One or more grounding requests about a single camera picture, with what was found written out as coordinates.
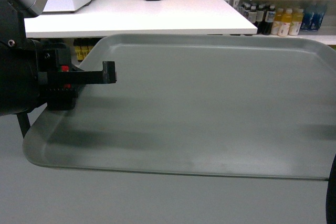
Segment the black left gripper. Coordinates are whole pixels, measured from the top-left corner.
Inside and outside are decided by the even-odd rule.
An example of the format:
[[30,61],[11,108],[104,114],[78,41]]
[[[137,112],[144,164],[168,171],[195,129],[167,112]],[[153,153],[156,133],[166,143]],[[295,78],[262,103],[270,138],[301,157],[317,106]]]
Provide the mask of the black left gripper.
[[64,43],[31,40],[26,49],[1,44],[1,115],[29,113],[47,104],[50,111],[75,108],[79,89],[73,84],[116,83],[114,61],[101,71],[72,71]]

